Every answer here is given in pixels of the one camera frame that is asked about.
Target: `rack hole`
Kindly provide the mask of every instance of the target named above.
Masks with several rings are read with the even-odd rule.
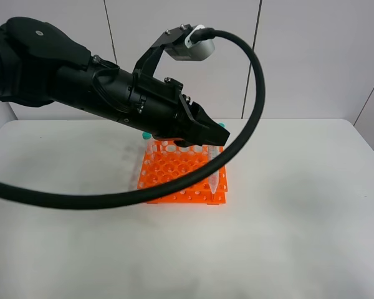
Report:
[[[158,165],[158,164],[153,164],[151,167],[150,167],[150,169],[152,170],[152,171],[158,171],[158,170],[160,170],[160,166]]]
[[[189,167],[188,165],[185,165],[185,164],[182,164],[182,165],[179,165],[179,167],[177,167],[178,171],[180,171],[181,173],[186,173],[189,171]]]
[[[155,184],[156,182],[158,182],[158,176],[156,176],[154,174],[149,174],[148,177],[147,177],[147,181],[150,184]]]
[[[166,150],[169,151],[170,153],[176,151],[176,146],[175,145],[168,145],[166,147]]]
[[[152,150],[153,151],[161,151],[162,150],[162,145],[153,145]]]
[[[166,175],[164,175],[164,176],[161,178],[161,182],[163,182],[163,183],[170,182],[171,180],[172,180],[172,177],[171,177],[169,174],[166,174]]]
[[[194,145],[194,151],[195,151],[196,153],[201,153],[201,152],[202,152],[202,146]]]
[[[171,173],[175,170],[175,167],[172,164],[165,164],[163,170],[165,170],[167,173]]]

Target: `orange test tube rack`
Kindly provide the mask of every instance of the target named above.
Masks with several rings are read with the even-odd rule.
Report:
[[[172,141],[151,140],[148,146],[152,148],[152,154],[147,150],[141,166],[138,189],[144,189],[169,182],[202,167],[208,162],[208,146],[190,146],[180,148]],[[184,190],[164,196],[150,204],[159,203],[184,203],[184,204],[208,204],[219,205],[226,203],[228,190],[226,168],[219,170],[219,185],[214,194],[209,187],[208,178],[192,185]]]

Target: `bolt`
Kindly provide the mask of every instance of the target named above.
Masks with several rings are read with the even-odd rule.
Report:
[[[93,56],[93,59],[92,59],[92,62],[94,63],[94,64],[97,64],[97,63],[99,63],[100,62],[100,56],[98,56],[98,55],[94,55]]]

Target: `test tube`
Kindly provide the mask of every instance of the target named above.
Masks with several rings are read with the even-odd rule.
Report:
[[[146,140],[146,153],[150,156],[151,160],[154,160],[154,152],[153,152],[153,147],[154,147],[154,138],[152,138],[151,134],[147,132],[143,132],[143,139]]]
[[[209,157],[209,160],[212,161],[214,158],[216,158],[218,155],[219,155],[219,147],[218,146],[215,146],[215,145],[209,145],[208,146],[208,157]],[[218,189],[218,186],[219,186],[219,170],[215,171],[213,174],[211,174],[208,178],[209,180],[209,187],[211,188],[211,193],[212,193],[212,198],[216,192],[216,190]]]

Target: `panel seam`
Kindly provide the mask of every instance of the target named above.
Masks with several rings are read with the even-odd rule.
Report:
[[[12,109],[12,106],[10,105],[10,103],[7,102],[7,104],[8,104],[8,108],[10,110],[9,112],[12,115],[12,117],[14,118],[14,120],[18,120],[18,116],[15,114],[14,109]]]
[[[107,3],[105,2],[105,0],[103,0],[103,1],[104,1],[105,14],[107,15],[108,28],[110,30],[110,37],[111,37],[111,43],[112,43],[113,57],[115,58],[115,63],[118,64],[117,53],[115,51],[115,44],[113,43],[110,18],[108,17]]]
[[[257,29],[258,29],[258,27],[259,27],[259,19],[261,18],[262,2],[263,2],[263,0],[260,0],[260,1],[259,1],[259,8],[258,8],[258,10],[257,10],[256,25],[255,25],[255,33],[254,33],[254,42],[252,43],[252,50],[255,50],[256,37],[257,37]],[[246,87],[245,87],[244,104],[242,105],[241,119],[244,118],[245,104],[246,104],[246,102],[247,102],[247,95],[248,95],[249,78],[250,78],[250,76],[251,76],[251,67],[252,67],[252,65],[249,64],[249,68],[248,68],[248,76],[247,76],[247,85],[246,85]]]
[[[364,111],[364,108],[366,107],[368,101],[369,101],[370,98],[372,97],[373,92],[374,92],[374,87],[373,87],[373,89],[371,90],[370,94],[368,95],[368,98],[367,98],[366,102],[364,103],[363,108],[360,110],[360,113],[359,113],[359,115],[357,116],[357,118],[356,118],[355,123],[353,124],[353,126],[356,125],[357,121],[358,121],[359,118],[360,118],[360,115],[362,115],[362,113],[363,113],[363,111]]]

